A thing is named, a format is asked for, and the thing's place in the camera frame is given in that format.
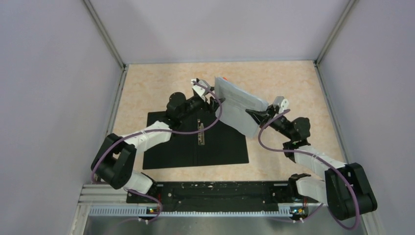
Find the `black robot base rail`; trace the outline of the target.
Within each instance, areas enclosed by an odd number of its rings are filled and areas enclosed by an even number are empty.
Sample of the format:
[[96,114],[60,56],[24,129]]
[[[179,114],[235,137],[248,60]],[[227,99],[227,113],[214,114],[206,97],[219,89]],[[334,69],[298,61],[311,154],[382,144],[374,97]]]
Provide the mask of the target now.
[[163,212],[276,212],[283,204],[299,203],[287,181],[158,182],[150,198],[128,193],[129,204],[162,204]]

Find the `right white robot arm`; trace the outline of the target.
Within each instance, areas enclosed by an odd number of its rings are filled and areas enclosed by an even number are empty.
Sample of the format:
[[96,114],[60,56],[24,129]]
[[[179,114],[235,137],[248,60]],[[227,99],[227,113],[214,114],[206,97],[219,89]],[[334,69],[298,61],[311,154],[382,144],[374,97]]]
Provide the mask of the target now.
[[247,109],[246,113],[259,125],[258,141],[261,146],[262,133],[268,127],[288,138],[280,150],[292,162],[302,165],[318,175],[294,174],[290,177],[287,196],[294,202],[304,197],[326,205],[338,221],[374,212],[378,208],[364,168],[358,163],[343,163],[316,150],[308,138],[310,120],[298,117],[289,120],[279,107],[269,106],[266,111]]

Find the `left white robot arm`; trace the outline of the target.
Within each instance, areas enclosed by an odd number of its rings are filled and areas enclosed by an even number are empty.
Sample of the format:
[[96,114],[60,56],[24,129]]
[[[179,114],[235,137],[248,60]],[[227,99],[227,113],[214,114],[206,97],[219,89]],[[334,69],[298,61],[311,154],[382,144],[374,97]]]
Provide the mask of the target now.
[[187,99],[183,93],[173,93],[166,106],[165,115],[158,121],[132,134],[118,136],[111,133],[104,139],[91,165],[91,179],[97,183],[97,176],[114,189],[136,191],[144,202],[154,201],[157,196],[154,180],[133,170],[136,155],[170,141],[173,134],[193,135],[210,129],[218,119],[197,131],[179,131],[183,121],[199,110],[221,112],[224,101],[224,98],[218,98],[215,94],[207,100],[198,94]]

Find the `teal and black folder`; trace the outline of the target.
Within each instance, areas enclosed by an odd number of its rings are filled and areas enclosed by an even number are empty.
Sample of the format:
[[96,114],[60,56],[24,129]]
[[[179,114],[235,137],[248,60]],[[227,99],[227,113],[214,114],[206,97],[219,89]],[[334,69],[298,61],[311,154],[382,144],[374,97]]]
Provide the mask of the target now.
[[143,169],[209,165],[247,164],[246,137],[234,128],[217,122],[194,135],[172,135],[170,141],[144,152]]

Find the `white printed paper sheets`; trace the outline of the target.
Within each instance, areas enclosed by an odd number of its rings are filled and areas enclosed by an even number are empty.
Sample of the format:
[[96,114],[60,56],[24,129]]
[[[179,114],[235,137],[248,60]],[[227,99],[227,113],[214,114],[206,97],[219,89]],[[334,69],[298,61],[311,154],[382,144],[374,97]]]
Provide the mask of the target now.
[[255,95],[252,95],[222,77],[215,78],[214,91],[218,98],[223,98],[222,114],[220,121],[247,138],[253,138],[259,124],[246,112],[266,111],[269,103]]

